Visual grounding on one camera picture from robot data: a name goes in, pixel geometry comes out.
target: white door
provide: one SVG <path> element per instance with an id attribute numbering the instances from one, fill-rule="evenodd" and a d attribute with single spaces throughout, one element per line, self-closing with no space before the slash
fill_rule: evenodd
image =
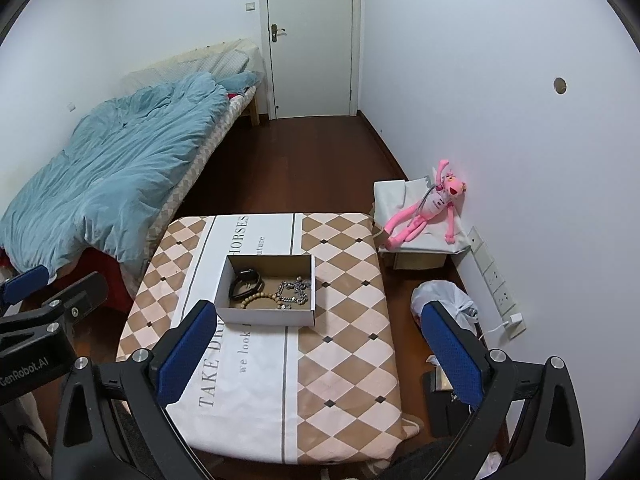
<path id="1" fill-rule="evenodd" d="M 349 115 L 352 0 L 268 0 L 268 11 L 276 116 Z"/>

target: blue blanket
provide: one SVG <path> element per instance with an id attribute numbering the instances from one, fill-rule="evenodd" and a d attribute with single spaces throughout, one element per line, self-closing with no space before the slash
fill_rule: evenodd
<path id="1" fill-rule="evenodd" d="M 197 72 L 98 105 L 11 202 L 0 247 L 20 272 L 42 264 L 52 279 L 88 247 L 142 276 L 146 233 L 228 103 Z"/>

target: blue gripper pad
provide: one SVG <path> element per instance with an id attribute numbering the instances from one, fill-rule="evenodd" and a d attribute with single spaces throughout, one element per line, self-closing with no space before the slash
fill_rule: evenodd
<path id="1" fill-rule="evenodd" d="M 420 328 L 455 394 L 461 402 L 476 410 L 484 397 L 482 374 L 460 340 L 429 303 L 422 308 Z"/>
<path id="2" fill-rule="evenodd" d="M 20 303 L 31 294 L 49 283 L 49 271 L 45 266 L 37 266 L 10 279 L 4 284 L 1 303 L 9 306 Z"/>
<path id="3" fill-rule="evenodd" d="M 216 331 L 218 315 L 210 301 L 200 300 L 176 328 L 168 330 L 154 347 L 149 378 L 158 404 L 180 399 L 189 379 Z"/>

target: door handle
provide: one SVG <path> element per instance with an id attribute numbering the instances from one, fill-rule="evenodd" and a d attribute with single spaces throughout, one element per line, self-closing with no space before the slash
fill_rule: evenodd
<path id="1" fill-rule="evenodd" d="M 278 28 L 278 26 L 275 23 L 271 25 L 271 41 L 273 41 L 273 43 L 277 43 L 278 36 L 280 36 L 281 33 L 283 32 L 284 32 L 284 29 Z"/>

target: plush toy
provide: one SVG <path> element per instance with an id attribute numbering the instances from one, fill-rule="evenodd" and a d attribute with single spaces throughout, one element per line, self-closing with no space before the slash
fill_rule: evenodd
<path id="1" fill-rule="evenodd" d="M 466 191 L 466 184 L 457 179 L 451 171 L 448 171 L 444 178 L 442 177 L 442 171 L 448 164 L 448 160 L 440 161 L 436 172 L 436 185 L 427 191 L 420 202 L 396 213 L 386 223 L 385 231 L 389 235 L 386 241 L 387 249 L 397 249 L 402 243 L 413 240 L 426 227 L 427 222 L 445 208 L 447 209 L 449 225 L 444 239 L 447 244 L 452 244 L 456 241 L 453 234 L 454 205 L 452 199 L 453 197 L 461 196 Z M 407 227 L 402 229 L 396 236 L 392 236 L 394 229 L 407 220 L 410 220 Z"/>

